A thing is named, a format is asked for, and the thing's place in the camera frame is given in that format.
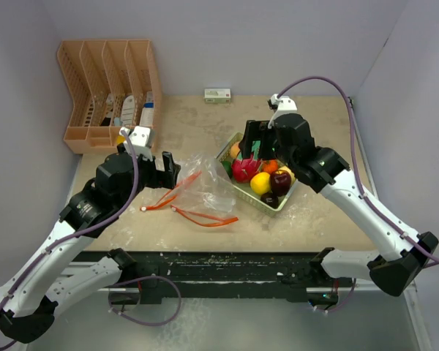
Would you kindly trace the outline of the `pink dragon fruit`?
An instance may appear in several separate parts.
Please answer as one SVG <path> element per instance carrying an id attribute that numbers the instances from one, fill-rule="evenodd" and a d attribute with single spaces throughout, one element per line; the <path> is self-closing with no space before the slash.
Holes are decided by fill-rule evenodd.
<path id="1" fill-rule="evenodd" d="M 262 160 L 254 157 L 243 159 L 238 156 L 232 164 L 233 178 L 237 183 L 249 183 L 259 173 Z"/>

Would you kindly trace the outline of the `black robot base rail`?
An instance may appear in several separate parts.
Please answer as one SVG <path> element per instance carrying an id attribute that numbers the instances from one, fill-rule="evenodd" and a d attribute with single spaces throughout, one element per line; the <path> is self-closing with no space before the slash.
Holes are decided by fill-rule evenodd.
<path id="1" fill-rule="evenodd" d="M 121 280 L 142 304 L 165 298 L 256 298 L 337 302 L 349 278 L 318 277 L 314 252 L 130 252 L 135 270 Z"/>

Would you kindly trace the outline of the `dark red apple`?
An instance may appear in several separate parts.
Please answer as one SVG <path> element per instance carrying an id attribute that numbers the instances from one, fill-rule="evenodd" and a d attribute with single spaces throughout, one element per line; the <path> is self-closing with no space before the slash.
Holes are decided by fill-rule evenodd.
<path id="1" fill-rule="evenodd" d="M 275 170 L 270 175 L 269 183 L 272 193 L 277 197 L 281 197 L 288 193 L 292 185 L 292 178 L 289 172 L 285 170 Z"/>

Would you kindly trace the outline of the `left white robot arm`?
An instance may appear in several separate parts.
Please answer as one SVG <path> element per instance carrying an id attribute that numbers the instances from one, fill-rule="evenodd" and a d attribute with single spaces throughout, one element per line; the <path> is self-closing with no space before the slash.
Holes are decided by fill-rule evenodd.
<path id="1" fill-rule="evenodd" d="M 173 189 L 181 170 L 169 152 L 164 168 L 126 151 L 111 154 L 95 176 L 70 198 L 48 237 L 29 261 L 0 287 L 0 331 L 13 344 L 41 337 L 69 306 L 107 286 L 127 287 L 140 276 L 136 261 L 112 249 L 100 261 L 67 279 L 61 272 L 127 209 L 145 188 Z"/>

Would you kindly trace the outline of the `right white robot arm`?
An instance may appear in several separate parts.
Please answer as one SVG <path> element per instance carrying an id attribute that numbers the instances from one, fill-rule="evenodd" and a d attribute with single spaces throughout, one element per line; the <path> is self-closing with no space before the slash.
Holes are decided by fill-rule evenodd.
<path id="1" fill-rule="evenodd" d="M 338 278 L 372 281 L 399 296 L 427 264 L 438 239 L 401 223 L 365 187 L 359 187 L 349 164 L 332 148 L 315 145 L 308 122 L 297 113 L 267 121 L 249 120 L 239 143 L 245 156 L 278 159 L 296 180 L 340 208 L 374 243 L 368 252 L 325 248 L 311 260 L 311 278 L 327 286 Z"/>

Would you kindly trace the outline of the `clear zip top bag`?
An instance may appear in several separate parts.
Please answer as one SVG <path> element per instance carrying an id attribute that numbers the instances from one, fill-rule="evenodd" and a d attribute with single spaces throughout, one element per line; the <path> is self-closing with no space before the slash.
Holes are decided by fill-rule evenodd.
<path id="1" fill-rule="evenodd" d="M 230 177 L 220 161 L 205 153 L 193 154 L 181 163 L 177 184 L 144 213 L 170 208 L 200 227 L 223 227 L 239 220 Z"/>

